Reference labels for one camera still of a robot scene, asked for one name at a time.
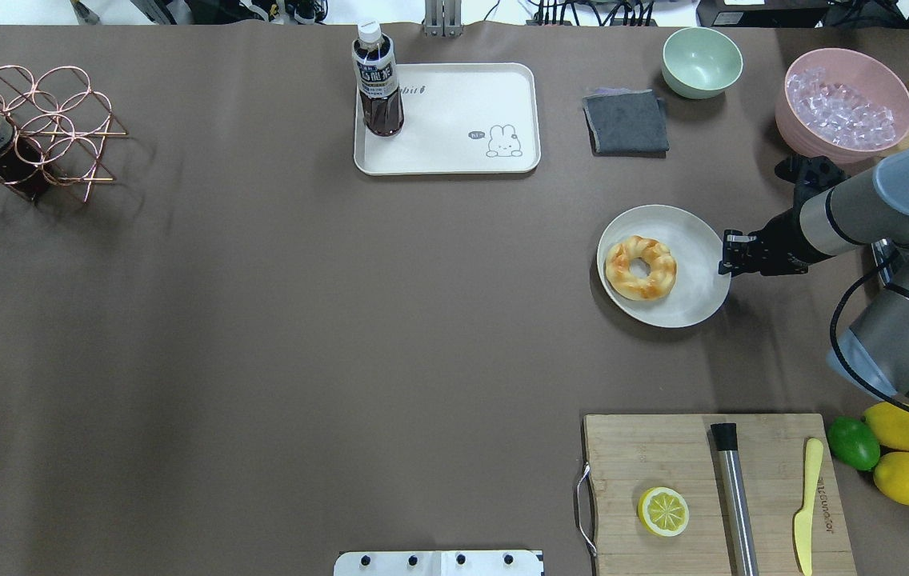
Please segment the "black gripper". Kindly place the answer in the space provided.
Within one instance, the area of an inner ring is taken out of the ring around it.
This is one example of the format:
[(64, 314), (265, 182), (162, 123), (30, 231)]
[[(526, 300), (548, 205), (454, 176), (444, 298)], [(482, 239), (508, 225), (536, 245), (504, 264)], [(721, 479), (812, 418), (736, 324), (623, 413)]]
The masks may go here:
[(762, 276), (805, 274), (809, 265), (799, 258), (802, 240), (798, 215), (793, 210), (780, 213), (761, 230), (749, 234), (725, 230), (718, 274), (730, 277), (747, 273)]

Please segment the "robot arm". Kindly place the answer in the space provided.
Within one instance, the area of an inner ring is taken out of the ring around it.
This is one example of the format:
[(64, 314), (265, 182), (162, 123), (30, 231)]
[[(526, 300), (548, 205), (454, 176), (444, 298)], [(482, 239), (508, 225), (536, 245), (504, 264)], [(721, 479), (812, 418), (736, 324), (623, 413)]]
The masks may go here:
[(848, 175), (827, 157), (776, 166), (794, 204), (761, 230), (726, 230), (720, 274), (788, 276), (861, 246), (889, 253), (867, 278), (882, 288), (844, 331), (829, 328), (829, 364), (862, 390), (909, 411), (909, 149)]

